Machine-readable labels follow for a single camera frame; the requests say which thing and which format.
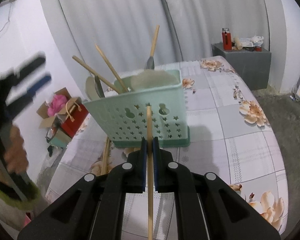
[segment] wooden skewer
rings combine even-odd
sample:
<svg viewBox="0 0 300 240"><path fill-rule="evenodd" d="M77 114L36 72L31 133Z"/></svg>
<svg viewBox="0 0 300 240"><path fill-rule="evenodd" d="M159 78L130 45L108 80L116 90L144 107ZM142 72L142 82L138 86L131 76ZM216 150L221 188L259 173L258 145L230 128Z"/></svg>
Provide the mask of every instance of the wooden skewer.
<svg viewBox="0 0 300 240"><path fill-rule="evenodd" d="M151 46L151 51L150 51L150 57L154 56L154 51L155 51L155 46L157 45L157 39L158 39L158 33L159 33L159 25L157 25L155 32L154 32L154 36L152 39L152 46Z"/></svg>
<svg viewBox="0 0 300 240"><path fill-rule="evenodd" d="M98 76L99 79L106 84L108 87L112 88L114 91L116 91L118 94L120 94L121 92L108 80L106 80L104 77L100 76L94 69L92 69L90 66L88 66L87 64L85 64L81 59L79 59L76 56L72 56L72 58L78 62L81 66L83 66L86 70L88 70L90 73L92 73L95 76Z"/></svg>
<svg viewBox="0 0 300 240"><path fill-rule="evenodd" d="M108 156L109 156L110 139L107 137L105 147L103 149L101 175L107 173Z"/></svg>
<svg viewBox="0 0 300 240"><path fill-rule="evenodd" d="M111 72L114 74L115 78L119 81L119 83L123 87L124 91L125 92L129 92L129 90L127 89L126 85L124 84L124 82L122 81L122 79L119 77L118 73L115 71L115 69L111 65L110 61L107 59L106 55L103 53L103 51L99 48L99 46L97 44L95 44L95 46L96 46L97 51L100 53L101 57L105 61L105 63L110 68Z"/></svg>
<svg viewBox="0 0 300 240"><path fill-rule="evenodd" d="M148 167L148 240L153 240L153 155L152 155L152 114L147 106L147 167Z"/></svg>

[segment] metal screw head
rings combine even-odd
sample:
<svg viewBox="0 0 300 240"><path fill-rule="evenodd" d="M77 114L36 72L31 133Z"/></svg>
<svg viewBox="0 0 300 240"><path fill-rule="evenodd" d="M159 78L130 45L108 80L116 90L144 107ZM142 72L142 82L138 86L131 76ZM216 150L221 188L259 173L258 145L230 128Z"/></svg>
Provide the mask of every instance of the metal screw head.
<svg viewBox="0 0 300 240"><path fill-rule="evenodd" d="M215 180L217 176L214 173L209 172L209 173L207 173L206 177L209 180Z"/></svg>
<svg viewBox="0 0 300 240"><path fill-rule="evenodd" d="M86 176L84 176L84 180L85 181L92 181L92 180L94 180L94 175L89 173Z"/></svg>
<svg viewBox="0 0 300 240"><path fill-rule="evenodd" d="M132 168L132 164L131 163L124 163L122 164L122 168L124 168L125 170L129 170Z"/></svg>
<svg viewBox="0 0 300 240"><path fill-rule="evenodd" d="M171 169L176 169L176 168L178 168L178 163L170 162L168 164L168 167L171 168Z"/></svg>

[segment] pink fabric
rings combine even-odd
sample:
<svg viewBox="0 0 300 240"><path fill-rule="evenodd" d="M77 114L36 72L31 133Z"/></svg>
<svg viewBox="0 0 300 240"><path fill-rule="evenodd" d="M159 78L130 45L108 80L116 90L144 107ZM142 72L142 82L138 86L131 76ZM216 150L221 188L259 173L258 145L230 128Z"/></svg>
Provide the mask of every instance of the pink fabric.
<svg viewBox="0 0 300 240"><path fill-rule="evenodd" d="M23 227L25 227L27 224L31 222L31 219L26 215L25 223L23 224Z"/></svg>
<svg viewBox="0 0 300 240"><path fill-rule="evenodd" d="M68 99L64 95L55 95L48 108L48 116L51 117L58 113L66 105L67 101Z"/></svg>

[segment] red thermos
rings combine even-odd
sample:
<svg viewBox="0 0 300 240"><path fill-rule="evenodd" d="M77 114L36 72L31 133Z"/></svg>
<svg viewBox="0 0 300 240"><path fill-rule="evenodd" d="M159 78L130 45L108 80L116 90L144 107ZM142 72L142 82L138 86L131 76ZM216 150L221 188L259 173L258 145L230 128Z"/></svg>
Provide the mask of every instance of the red thermos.
<svg viewBox="0 0 300 240"><path fill-rule="evenodd" d="M232 50L231 33L229 28L222 28L222 42L224 50Z"/></svg>

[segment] gourd-shaped hole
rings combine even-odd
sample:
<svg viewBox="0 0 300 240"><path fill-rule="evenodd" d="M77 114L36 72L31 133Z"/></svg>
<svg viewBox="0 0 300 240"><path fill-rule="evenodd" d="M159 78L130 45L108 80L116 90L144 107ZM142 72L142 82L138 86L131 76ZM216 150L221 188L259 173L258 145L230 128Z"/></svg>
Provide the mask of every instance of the gourd-shaped hole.
<svg viewBox="0 0 300 240"><path fill-rule="evenodd" d="M126 117L133 119L135 117L135 115L133 113L131 113L129 108L125 108L126 111Z"/></svg>
<svg viewBox="0 0 300 240"><path fill-rule="evenodd" d="M166 107L165 104L161 103L161 104L159 104L159 107L160 107L159 114L167 115L170 113L169 109Z"/></svg>

